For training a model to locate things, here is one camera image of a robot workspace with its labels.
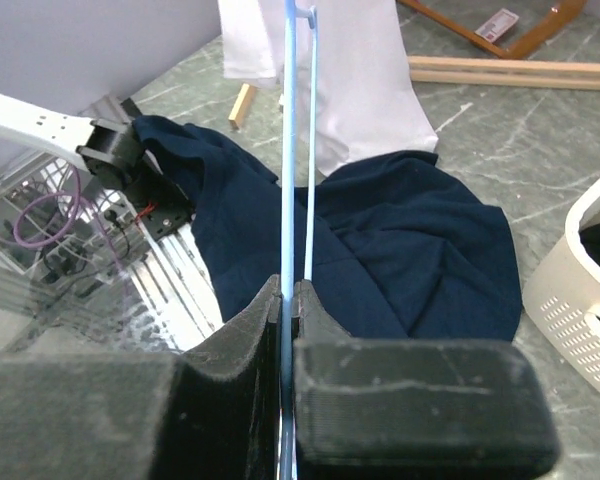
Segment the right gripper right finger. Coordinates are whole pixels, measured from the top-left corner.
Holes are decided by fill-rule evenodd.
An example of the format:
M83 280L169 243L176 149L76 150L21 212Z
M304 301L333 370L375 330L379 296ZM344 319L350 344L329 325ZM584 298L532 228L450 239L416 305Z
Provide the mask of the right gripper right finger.
M350 336L295 285L302 479L536 479L561 456L540 382L512 344Z

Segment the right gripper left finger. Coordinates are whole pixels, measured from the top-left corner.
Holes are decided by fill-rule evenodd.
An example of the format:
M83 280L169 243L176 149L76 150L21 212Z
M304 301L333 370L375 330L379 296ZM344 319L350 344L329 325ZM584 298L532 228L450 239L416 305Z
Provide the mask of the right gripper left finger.
M271 479L279 279L181 354L0 354L0 479Z

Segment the navy blue t shirt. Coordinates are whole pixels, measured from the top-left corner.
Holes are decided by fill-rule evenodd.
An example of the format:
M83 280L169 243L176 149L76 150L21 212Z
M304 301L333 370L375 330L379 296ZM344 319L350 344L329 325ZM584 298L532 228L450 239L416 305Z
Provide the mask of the navy blue t shirt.
M191 232L219 310L234 317L280 270L277 176L217 131L160 116L133 125L193 205ZM294 276L312 236L314 289L351 335L510 341L522 300L507 219L436 162L398 151L297 188Z

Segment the white t shirt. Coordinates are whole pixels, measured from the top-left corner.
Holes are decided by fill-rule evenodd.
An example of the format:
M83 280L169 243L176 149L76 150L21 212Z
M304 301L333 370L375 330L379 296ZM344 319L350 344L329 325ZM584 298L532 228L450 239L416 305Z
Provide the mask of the white t shirt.
M318 57L316 166L329 176L344 165L402 150L432 152L438 136L412 87L391 0L300 1L317 9L318 34L297 23L296 118L308 137L311 57ZM224 0L218 4L224 74L258 88L283 79L284 4Z

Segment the blue hanger of navy shirt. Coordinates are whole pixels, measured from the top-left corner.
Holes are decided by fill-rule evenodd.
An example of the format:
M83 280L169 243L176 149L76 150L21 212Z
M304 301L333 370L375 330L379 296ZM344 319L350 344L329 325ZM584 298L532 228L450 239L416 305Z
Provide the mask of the blue hanger of navy shirt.
M293 415L293 329L292 311L294 298L294 181L295 181L295 107L296 107L296 27L299 18L310 14L300 12L296 3L284 2L284 108L282 134L281 174L281 236L280 236L280 285L282 309L280 326L280 405L281 435L279 477L290 479L294 462L294 415Z

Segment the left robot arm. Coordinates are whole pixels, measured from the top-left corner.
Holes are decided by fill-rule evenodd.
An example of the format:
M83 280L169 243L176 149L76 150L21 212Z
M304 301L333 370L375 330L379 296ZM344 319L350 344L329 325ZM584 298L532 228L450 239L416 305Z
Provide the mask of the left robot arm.
M154 240L177 231L193 213L129 123L71 116L0 94L0 138L60 157L122 193Z

